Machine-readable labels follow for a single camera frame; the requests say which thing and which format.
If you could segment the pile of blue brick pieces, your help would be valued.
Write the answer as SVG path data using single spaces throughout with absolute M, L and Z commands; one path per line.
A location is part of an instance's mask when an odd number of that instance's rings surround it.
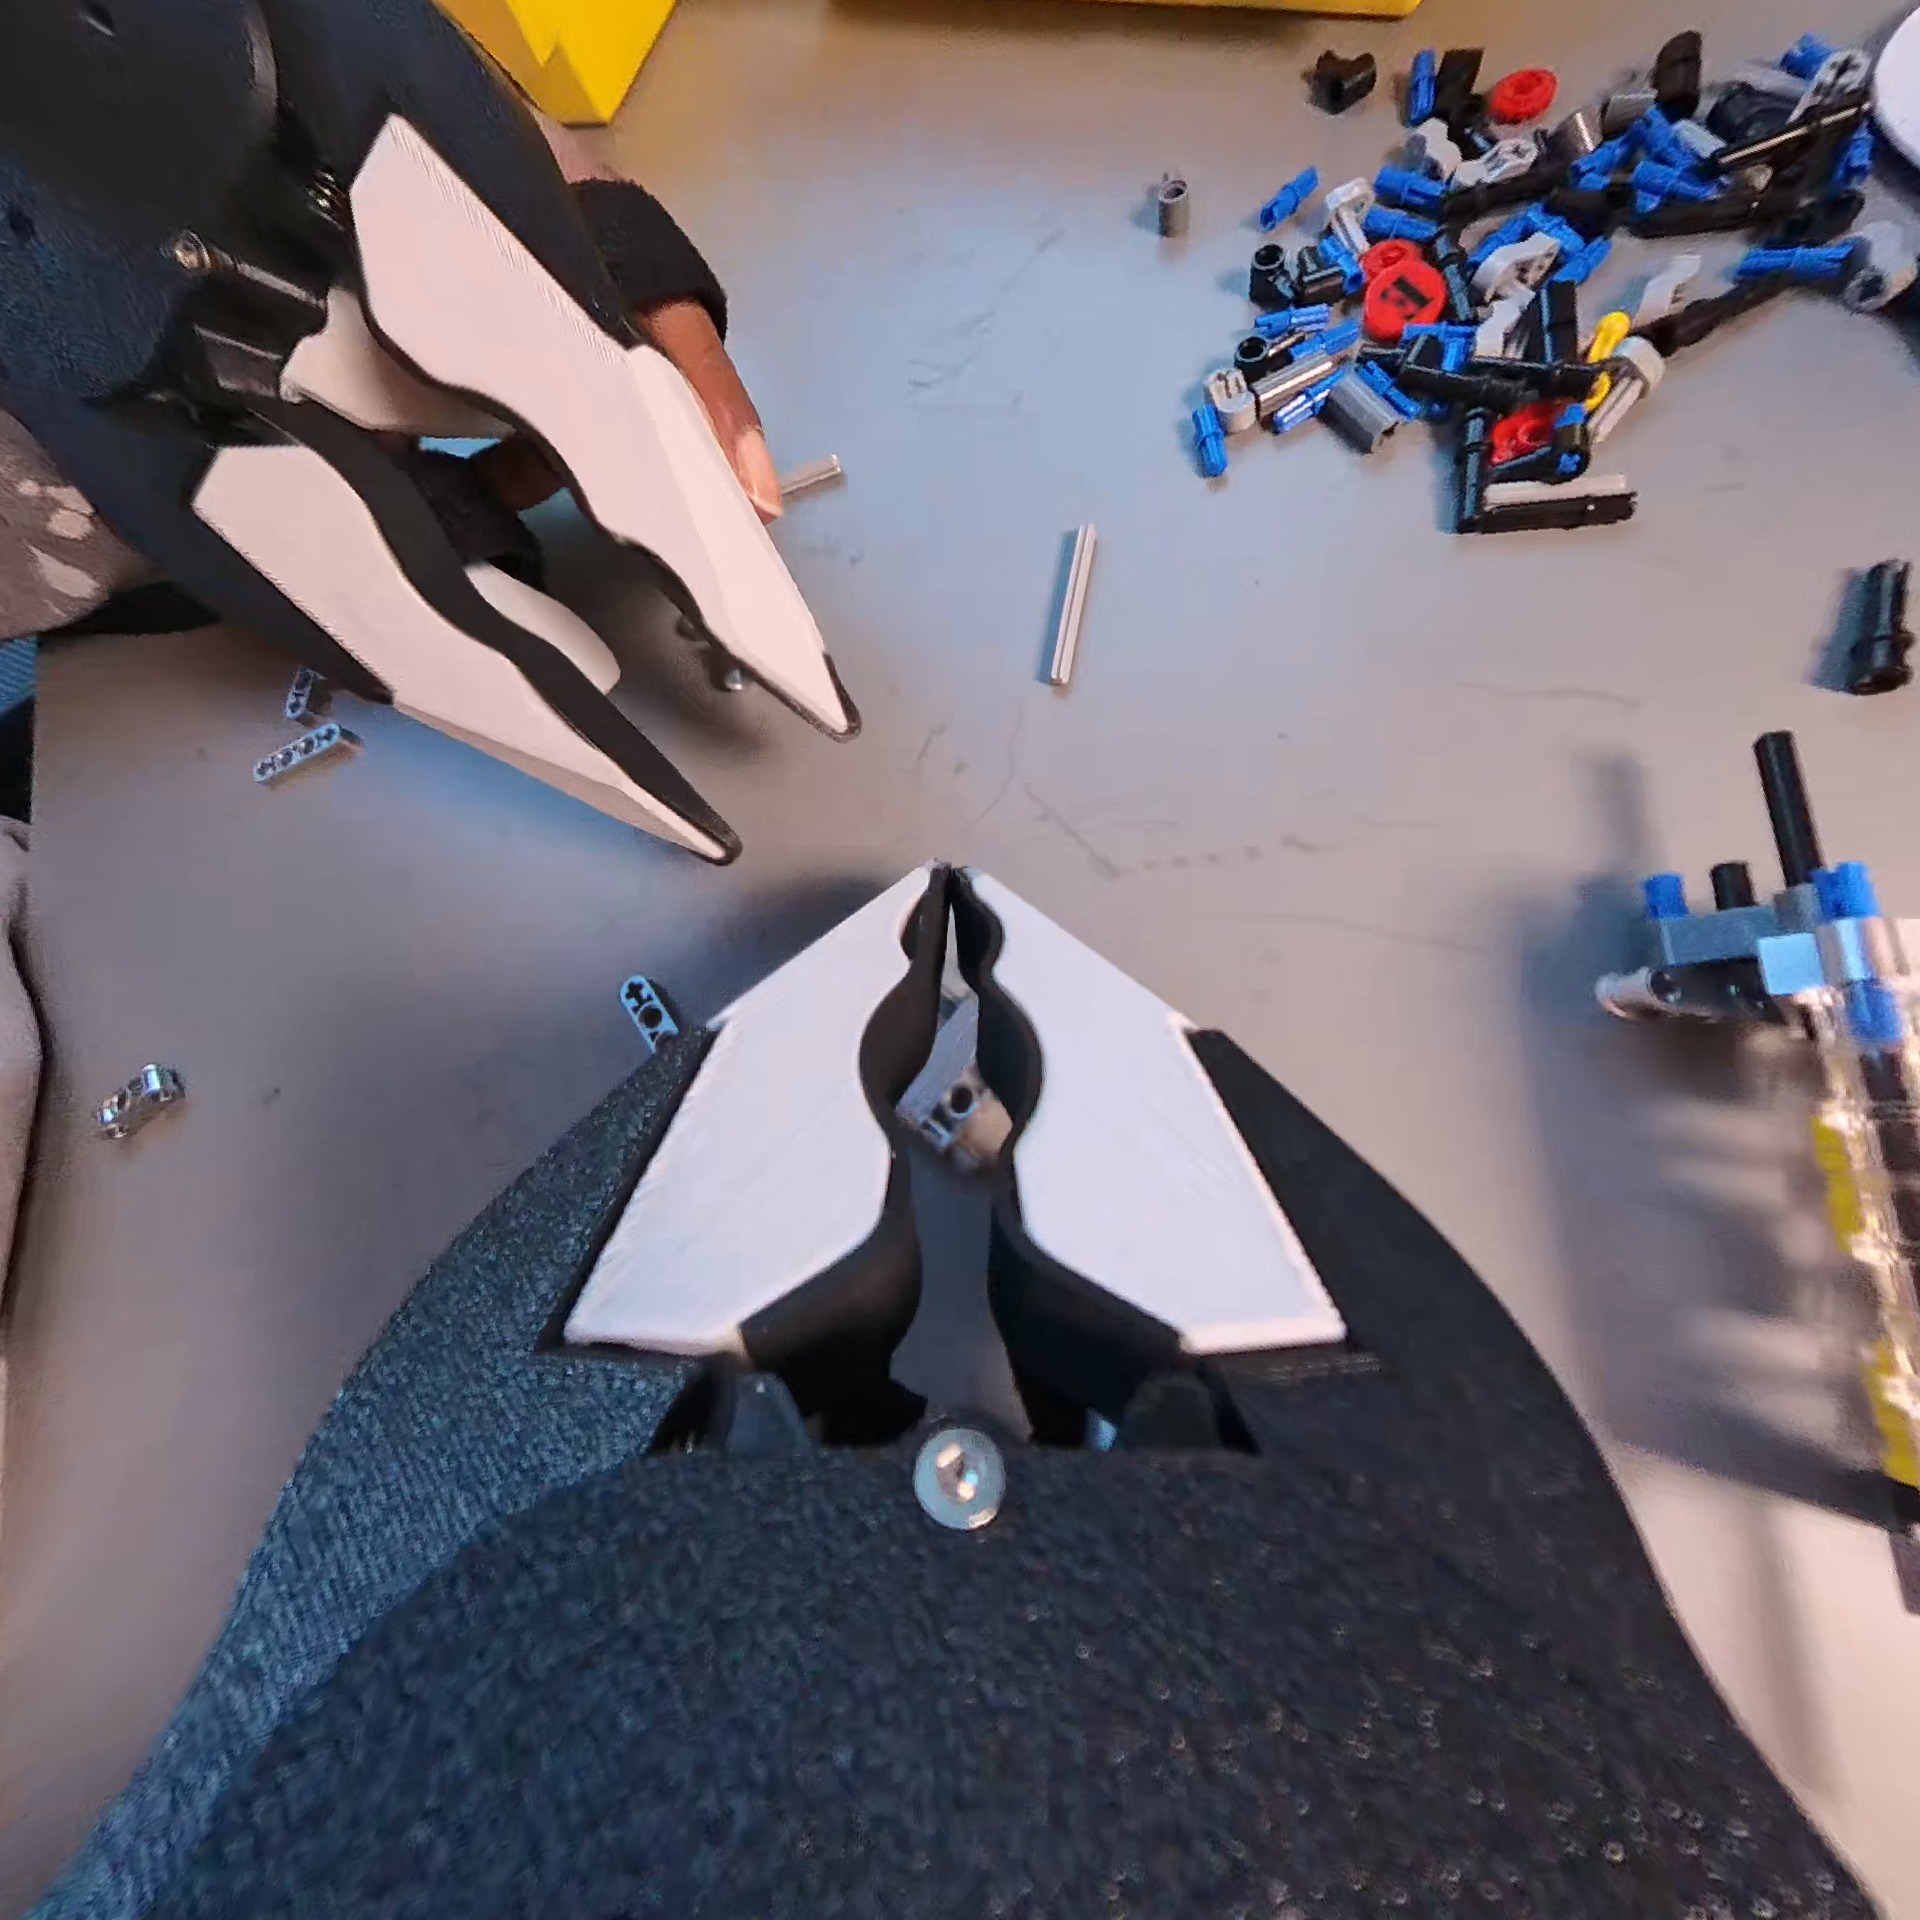
M 1455 534 L 1621 524 L 1637 492 L 1600 455 L 1680 356 L 1797 296 L 1915 315 L 1915 229 L 1868 204 L 1884 152 L 1915 169 L 1913 20 L 1715 79 L 1682 31 L 1584 106 L 1482 65 L 1415 51 L 1378 170 L 1307 167 L 1258 209 L 1251 323 L 1186 427 L 1202 480 L 1258 435 L 1374 455 L 1423 424 Z

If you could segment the yellow and clear brick model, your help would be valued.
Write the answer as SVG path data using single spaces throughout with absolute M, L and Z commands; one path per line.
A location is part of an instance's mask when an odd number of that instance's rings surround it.
M 1891 1538 L 1915 1546 L 1917 1499 L 1917 960 L 1866 865 L 1826 859 L 1791 732 L 1751 746 L 1781 883 L 1715 867 L 1695 912 L 1683 876 L 1641 880 L 1646 963 L 1593 983 L 1617 1021 L 1772 1026 L 1811 1047 L 1811 1141 L 1837 1250 L 1872 1286 L 1864 1388 Z

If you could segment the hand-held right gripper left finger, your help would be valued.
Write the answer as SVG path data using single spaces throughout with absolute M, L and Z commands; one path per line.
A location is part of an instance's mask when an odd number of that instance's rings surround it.
M 937 1036 L 949 876 L 914 869 L 707 1023 L 565 1345 L 891 1370 L 921 1293 L 895 1110 Z

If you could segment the grey desk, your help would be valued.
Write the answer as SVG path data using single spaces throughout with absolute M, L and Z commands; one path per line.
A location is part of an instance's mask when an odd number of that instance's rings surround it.
M 1608 447 L 1623 526 L 1455 539 L 1426 436 L 1188 455 L 1251 217 L 1369 176 L 1324 49 L 1614 84 L 1899 5 L 1423 5 L 1380 27 L 1092 5 L 684 5 L 604 138 L 728 289 L 779 546 L 862 712 L 714 691 L 632 562 L 537 518 L 636 720 L 742 839 L 685 861 L 391 712 L 257 789 L 252 637 L 46 654 L 30 826 L 47 1068 L 5 1359 L 4 1916 L 126 1788 L 394 1308 L 643 1060 L 925 859 L 981 867 L 1350 1141 L 1499 1291 L 1694 1645 L 1888 1916 L 1915 1916 L 1915 1620 L 1860 1518 L 1845 1275 L 1791 1060 L 1623 1023 L 1637 880 L 1769 867 L 1751 738 L 1915 912 L 1915 691 L 1826 685 L 1851 572 L 1915 559 L 1915 356 L 1780 300 Z M 1160 241 L 1151 188 L 1186 178 Z M 1077 660 L 1044 685 L 1067 540 Z M 183 1101 L 121 1142 L 148 1063 Z

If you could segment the person's left hand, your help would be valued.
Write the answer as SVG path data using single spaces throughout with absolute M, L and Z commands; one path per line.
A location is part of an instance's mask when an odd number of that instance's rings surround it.
M 762 420 L 712 313 L 691 298 L 660 300 L 633 308 L 633 323 L 645 343 L 681 372 L 699 401 L 759 522 L 781 518 L 781 487 Z

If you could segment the black brick pin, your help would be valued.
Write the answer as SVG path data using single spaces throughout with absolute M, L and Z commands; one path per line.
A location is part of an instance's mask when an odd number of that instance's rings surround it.
M 1888 559 L 1854 581 L 1839 675 L 1839 687 L 1851 698 L 1884 698 L 1913 682 L 1911 572 L 1911 561 Z

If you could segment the large yellow parts bin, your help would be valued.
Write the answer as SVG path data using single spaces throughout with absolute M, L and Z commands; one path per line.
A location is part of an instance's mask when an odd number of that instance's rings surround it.
M 565 128 L 610 124 L 675 3 L 439 3 L 527 101 Z

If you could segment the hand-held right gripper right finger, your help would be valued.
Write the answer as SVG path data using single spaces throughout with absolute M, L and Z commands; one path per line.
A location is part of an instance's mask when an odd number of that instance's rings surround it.
M 1017 1370 L 1149 1379 L 1346 1341 L 1177 1008 L 978 869 L 957 960 L 1007 1121 L 987 1296 Z

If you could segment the thin grey axle rod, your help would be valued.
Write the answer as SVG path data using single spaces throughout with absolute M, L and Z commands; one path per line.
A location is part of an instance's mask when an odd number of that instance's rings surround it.
M 1054 629 L 1042 662 L 1042 685 L 1065 692 L 1077 667 L 1097 554 L 1097 530 L 1081 522 L 1065 546 L 1062 581 L 1055 595 Z

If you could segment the grey brick beam assembly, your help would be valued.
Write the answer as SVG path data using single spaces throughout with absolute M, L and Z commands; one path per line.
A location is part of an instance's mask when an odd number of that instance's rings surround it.
M 927 1065 L 895 1104 L 916 1141 L 964 1178 L 981 1177 L 1010 1138 L 1012 1121 L 976 1063 L 945 1071 Z

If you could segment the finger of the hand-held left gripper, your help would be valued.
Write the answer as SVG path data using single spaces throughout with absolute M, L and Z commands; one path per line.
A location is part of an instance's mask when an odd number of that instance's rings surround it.
M 537 440 L 584 514 L 663 567 L 737 667 L 851 738 L 818 624 L 678 368 L 600 324 L 396 114 L 347 204 L 374 332 L 425 383 Z
M 461 565 L 369 443 L 347 466 L 301 445 L 230 445 L 193 512 L 404 716 L 714 867 L 731 826 L 620 712 L 607 651 L 559 605 Z

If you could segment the person's left forearm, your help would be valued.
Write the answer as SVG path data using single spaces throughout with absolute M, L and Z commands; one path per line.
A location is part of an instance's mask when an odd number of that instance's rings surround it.
M 33 436 L 2 413 L 2 642 L 66 629 L 159 581 Z

